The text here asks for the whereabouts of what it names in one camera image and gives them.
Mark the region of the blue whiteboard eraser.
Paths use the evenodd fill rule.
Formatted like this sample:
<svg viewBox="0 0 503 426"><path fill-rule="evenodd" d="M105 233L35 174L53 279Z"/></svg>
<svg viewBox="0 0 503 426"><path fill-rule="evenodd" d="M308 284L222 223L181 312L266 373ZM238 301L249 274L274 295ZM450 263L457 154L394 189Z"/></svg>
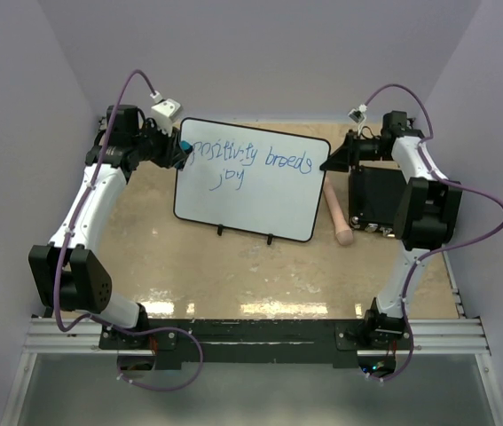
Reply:
<svg viewBox="0 0 503 426"><path fill-rule="evenodd" d="M180 141L180 147L186 156L189 156L193 151L193 146L184 140Z"/></svg>

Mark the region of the white whiteboard black frame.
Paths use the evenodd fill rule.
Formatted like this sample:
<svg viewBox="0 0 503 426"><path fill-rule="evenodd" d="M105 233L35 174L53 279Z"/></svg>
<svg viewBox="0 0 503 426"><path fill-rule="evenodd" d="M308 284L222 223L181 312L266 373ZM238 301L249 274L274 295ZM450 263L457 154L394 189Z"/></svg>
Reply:
<svg viewBox="0 0 503 426"><path fill-rule="evenodd" d="M316 224L330 154L323 138L185 118L193 151L177 172L179 219L307 242Z"/></svg>

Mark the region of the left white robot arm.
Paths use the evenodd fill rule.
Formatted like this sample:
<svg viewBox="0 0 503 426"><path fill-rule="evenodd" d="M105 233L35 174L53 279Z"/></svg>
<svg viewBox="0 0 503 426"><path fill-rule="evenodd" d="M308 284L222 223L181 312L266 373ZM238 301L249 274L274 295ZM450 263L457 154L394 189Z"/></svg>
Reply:
<svg viewBox="0 0 503 426"><path fill-rule="evenodd" d="M59 316L78 312L120 327L131 348L145 346L151 327L140 304L113 290L96 253L107 220L141 162L182 169L192 148L180 140L174 122L181 106L165 99L145 115L137 106L110 106L85 157L75 200L48 243L33 246L28 261L43 305Z"/></svg>

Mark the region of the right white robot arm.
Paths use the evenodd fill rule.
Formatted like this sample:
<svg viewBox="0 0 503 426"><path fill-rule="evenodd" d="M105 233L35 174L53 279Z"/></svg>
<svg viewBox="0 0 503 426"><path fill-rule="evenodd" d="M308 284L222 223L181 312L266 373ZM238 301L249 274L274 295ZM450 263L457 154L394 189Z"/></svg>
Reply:
<svg viewBox="0 0 503 426"><path fill-rule="evenodd" d="M381 134L371 138L350 130L343 144L322 163L323 171L359 173L361 161L393 161L405 180L392 232L401 242L401 255L388 283L372 301L357 327L343 332L358 348L383 348L409 339L408 313L414 292L429 259L450 241L462 191L440 172L424 147L421 130L407 113L383 116Z"/></svg>

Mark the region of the black box device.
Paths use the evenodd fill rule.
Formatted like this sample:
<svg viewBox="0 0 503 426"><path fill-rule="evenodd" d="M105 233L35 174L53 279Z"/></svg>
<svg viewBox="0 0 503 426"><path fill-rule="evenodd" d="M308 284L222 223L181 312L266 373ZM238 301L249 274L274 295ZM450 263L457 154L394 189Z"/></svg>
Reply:
<svg viewBox="0 0 503 426"><path fill-rule="evenodd" d="M405 186L401 170L364 166L353 169L348 180L350 227L394 238L394 220Z"/></svg>

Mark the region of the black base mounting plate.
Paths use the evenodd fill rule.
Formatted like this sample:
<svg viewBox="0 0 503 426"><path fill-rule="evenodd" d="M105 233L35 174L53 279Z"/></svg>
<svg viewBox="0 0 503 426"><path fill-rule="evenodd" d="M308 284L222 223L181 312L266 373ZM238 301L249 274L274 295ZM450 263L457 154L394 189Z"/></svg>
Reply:
<svg viewBox="0 0 503 426"><path fill-rule="evenodd" d="M150 335L103 326L99 348L124 356L148 353L156 370L184 363L320 364L356 368L370 356L411 347L406 331L365 330L361 319L148 319Z"/></svg>

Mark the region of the aluminium rail frame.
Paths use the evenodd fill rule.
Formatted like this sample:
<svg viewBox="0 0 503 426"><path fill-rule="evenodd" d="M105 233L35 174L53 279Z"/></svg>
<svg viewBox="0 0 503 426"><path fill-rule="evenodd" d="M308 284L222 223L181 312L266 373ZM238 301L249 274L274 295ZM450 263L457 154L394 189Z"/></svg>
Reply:
<svg viewBox="0 0 503 426"><path fill-rule="evenodd" d="M9 422L20 425L494 425L491 346L466 317L446 256L422 279L414 338L350 334L385 285L398 242L341 246L326 204L310 241L174 218L175 176L139 166L109 218L101 258L139 301L158 347L84 321L34 318Z"/></svg>

